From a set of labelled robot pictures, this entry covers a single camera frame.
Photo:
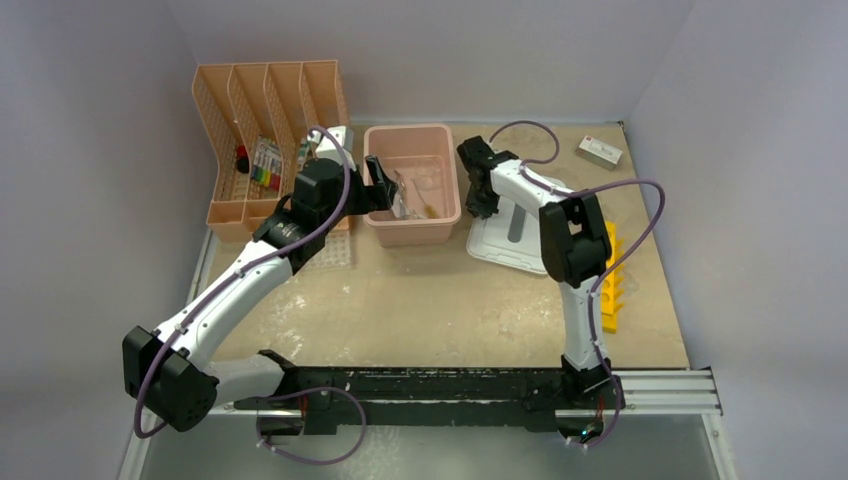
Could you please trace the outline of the clear acrylic tube rack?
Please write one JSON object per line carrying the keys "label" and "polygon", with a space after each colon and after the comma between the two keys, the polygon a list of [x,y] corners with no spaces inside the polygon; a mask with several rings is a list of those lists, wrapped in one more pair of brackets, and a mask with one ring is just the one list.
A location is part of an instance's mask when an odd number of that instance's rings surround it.
{"label": "clear acrylic tube rack", "polygon": [[304,266],[307,271],[350,267],[353,263],[351,234],[349,230],[331,231],[324,247]]}

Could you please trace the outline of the small glass beaker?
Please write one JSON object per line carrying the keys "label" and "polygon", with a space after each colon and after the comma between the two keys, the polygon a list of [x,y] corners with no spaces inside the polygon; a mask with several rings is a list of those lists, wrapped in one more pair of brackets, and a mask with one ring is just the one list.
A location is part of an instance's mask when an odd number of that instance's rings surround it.
{"label": "small glass beaker", "polygon": [[443,173],[440,167],[420,167],[415,170],[414,183],[423,191],[434,191],[443,188]]}

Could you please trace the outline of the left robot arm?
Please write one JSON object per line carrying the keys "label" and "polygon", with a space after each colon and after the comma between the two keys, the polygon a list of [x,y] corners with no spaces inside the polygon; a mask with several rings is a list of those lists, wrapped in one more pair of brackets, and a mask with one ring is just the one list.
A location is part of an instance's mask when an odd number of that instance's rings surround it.
{"label": "left robot arm", "polygon": [[342,218],[388,211],[398,197],[396,181],[374,155],[363,167],[329,158],[308,161],[293,192],[278,201],[223,274],[156,329],[136,326],[124,337],[124,386],[136,401],[134,434],[145,439],[161,429],[143,427],[145,411],[162,426],[185,432],[225,394],[231,400],[260,396],[275,409],[292,405],[298,382],[272,355],[250,358],[246,374],[233,377],[209,372],[212,355],[261,300],[325,246]]}

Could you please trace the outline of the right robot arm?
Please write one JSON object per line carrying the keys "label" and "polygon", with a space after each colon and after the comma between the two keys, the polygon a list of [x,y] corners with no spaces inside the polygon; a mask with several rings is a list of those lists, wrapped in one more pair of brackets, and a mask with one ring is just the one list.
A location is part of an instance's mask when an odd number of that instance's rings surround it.
{"label": "right robot arm", "polygon": [[495,151],[481,136],[463,141],[457,154],[470,181],[466,210],[475,219],[511,201],[539,225],[541,261],[560,289],[565,324],[561,392],[576,407],[596,399],[610,379],[600,307],[592,288],[606,271],[612,246],[599,201],[577,196],[525,166],[510,151]]}

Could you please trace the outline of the pink plastic bin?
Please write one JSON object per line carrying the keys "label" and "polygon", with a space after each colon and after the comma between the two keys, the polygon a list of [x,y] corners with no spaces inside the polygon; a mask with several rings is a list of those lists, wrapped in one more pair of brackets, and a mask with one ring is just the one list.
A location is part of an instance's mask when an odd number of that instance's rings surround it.
{"label": "pink plastic bin", "polygon": [[442,244],[462,215],[453,135],[445,124],[373,126],[366,156],[375,156],[401,188],[403,209],[365,215],[383,247]]}

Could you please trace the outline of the white plastic lid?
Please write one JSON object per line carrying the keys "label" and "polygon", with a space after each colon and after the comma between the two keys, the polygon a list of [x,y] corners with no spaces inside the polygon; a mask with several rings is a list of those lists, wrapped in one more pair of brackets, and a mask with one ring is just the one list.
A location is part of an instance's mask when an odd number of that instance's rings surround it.
{"label": "white plastic lid", "polygon": [[546,276],[540,245],[538,220],[500,195],[495,213],[473,218],[466,249],[475,259]]}

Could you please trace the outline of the yellow test tube rack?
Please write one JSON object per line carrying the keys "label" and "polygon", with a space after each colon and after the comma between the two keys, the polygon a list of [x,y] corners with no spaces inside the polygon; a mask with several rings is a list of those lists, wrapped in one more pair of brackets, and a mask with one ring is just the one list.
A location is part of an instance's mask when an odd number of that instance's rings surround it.
{"label": "yellow test tube rack", "polygon": [[[611,221],[606,221],[605,226],[611,243],[612,254],[607,261],[607,266],[611,267],[620,257],[622,242],[617,239],[616,224]],[[619,311],[623,307],[621,296],[623,287],[621,286],[621,276],[618,273],[619,268],[616,268],[609,273],[601,286],[601,326],[605,333],[615,334],[619,327]]]}

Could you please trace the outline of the metal crucible tongs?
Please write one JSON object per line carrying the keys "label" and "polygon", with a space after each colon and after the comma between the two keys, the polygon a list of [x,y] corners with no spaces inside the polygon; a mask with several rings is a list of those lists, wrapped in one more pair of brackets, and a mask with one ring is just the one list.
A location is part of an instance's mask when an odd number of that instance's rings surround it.
{"label": "metal crucible tongs", "polygon": [[396,197],[396,206],[393,208],[394,215],[399,220],[420,220],[423,219],[423,216],[420,215],[415,209],[413,209],[407,197],[407,187],[405,184],[404,177],[400,174],[398,170],[394,171],[395,174],[395,182],[398,187],[397,197]]}

